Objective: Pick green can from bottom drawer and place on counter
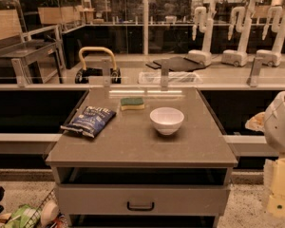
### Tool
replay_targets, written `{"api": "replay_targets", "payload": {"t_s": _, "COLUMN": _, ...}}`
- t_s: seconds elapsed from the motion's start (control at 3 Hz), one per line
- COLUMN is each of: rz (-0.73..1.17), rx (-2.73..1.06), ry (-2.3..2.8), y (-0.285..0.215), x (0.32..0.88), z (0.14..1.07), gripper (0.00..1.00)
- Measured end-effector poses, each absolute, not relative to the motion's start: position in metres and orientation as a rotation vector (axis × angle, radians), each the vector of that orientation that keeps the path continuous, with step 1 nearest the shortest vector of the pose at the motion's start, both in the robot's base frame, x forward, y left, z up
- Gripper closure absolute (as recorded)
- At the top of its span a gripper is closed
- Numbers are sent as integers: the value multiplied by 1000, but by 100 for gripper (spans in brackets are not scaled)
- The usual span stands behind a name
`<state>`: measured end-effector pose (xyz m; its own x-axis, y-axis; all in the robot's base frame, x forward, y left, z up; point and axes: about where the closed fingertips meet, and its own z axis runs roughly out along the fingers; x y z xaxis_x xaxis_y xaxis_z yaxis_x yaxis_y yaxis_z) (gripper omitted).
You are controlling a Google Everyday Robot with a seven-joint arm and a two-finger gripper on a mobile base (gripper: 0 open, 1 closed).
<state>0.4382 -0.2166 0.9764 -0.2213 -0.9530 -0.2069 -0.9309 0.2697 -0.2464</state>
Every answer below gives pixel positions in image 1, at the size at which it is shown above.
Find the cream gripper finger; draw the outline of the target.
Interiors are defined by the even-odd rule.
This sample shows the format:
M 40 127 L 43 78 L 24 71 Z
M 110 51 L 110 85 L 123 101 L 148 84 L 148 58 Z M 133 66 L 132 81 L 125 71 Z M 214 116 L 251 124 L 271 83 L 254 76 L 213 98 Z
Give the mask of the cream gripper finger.
M 251 119 L 249 119 L 246 124 L 245 128 L 253 131 L 264 131 L 264 112 L 259 112 Z

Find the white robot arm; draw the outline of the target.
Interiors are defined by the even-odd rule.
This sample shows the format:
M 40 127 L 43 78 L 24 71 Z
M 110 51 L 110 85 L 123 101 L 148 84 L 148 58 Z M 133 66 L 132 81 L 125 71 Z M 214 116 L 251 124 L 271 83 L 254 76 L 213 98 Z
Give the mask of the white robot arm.
M 278 152 L 275 161 L 263 167 L 262 205 L 276 218 L 285 218 L 285 91 L 279 92 L 264 112 L 248 120 L 245 127 L 264 133 L 266 143 Z

